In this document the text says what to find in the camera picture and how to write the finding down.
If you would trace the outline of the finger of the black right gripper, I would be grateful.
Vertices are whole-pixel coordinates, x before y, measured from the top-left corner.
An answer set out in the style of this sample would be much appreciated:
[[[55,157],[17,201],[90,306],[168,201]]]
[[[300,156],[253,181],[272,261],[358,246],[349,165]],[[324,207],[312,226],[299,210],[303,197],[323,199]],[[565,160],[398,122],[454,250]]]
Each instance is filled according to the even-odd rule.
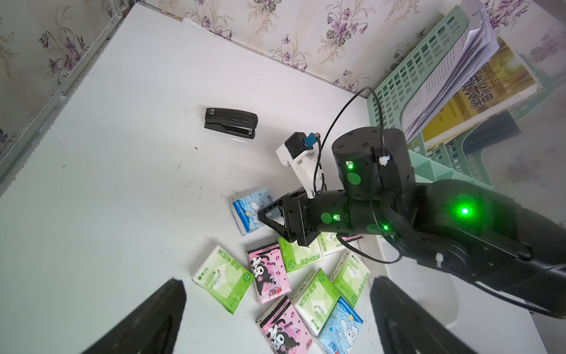
[[[274,230],[279,236],[283,237],[286,241],[292,241],[292,233],[290,232],[290,229],[287,227],[285,221],[283,221],[283,223],[280,224],[280,222],[268,218],[267,214],[264,212],[258,212],[258,218],[262,224]]]
[[[265,215],[284,215],[285,212],[289,211],[291,194],[286,194],[283,197],[273,201],[268,206],[261,209],[261,212]]]

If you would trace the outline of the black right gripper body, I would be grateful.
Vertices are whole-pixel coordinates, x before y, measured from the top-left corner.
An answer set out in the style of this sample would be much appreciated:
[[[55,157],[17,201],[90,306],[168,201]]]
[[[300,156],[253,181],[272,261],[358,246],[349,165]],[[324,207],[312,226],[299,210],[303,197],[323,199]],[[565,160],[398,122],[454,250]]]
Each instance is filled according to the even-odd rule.
[[[349,199],[343,190],[327,191],[314,199],[308,199],[303,190],[288,193],[282,197],[282,237],[309,246],[321,232],[353,235],[349,211]]]

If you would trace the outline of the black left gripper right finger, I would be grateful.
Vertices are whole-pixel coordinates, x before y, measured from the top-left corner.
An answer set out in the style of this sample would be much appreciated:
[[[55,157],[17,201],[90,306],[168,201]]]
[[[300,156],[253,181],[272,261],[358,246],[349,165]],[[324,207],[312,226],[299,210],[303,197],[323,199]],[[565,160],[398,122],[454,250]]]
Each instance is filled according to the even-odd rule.
[[[374,279],[370,293],[384,353],[473,353],[387,277]]]

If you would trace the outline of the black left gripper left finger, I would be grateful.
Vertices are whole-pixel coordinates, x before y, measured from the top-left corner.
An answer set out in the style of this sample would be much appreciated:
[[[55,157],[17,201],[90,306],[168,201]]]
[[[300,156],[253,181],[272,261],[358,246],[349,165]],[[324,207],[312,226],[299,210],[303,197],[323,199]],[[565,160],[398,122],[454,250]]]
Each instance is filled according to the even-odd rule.
[[[172,353],[187,294],[181,280],[170,279],[86,353]]]

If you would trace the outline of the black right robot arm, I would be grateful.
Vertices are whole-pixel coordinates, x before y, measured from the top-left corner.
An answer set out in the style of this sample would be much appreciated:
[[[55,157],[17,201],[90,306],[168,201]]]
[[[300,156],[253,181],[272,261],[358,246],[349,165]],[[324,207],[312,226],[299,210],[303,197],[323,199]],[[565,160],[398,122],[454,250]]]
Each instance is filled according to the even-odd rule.
[[[401,256],[529,311],[565,317],[565,230],[513,199],[458,179],[418,183],[405,137],[358,128],[332,146],[340,190],[305,188],[258,213],[286,241],[381,235]]]

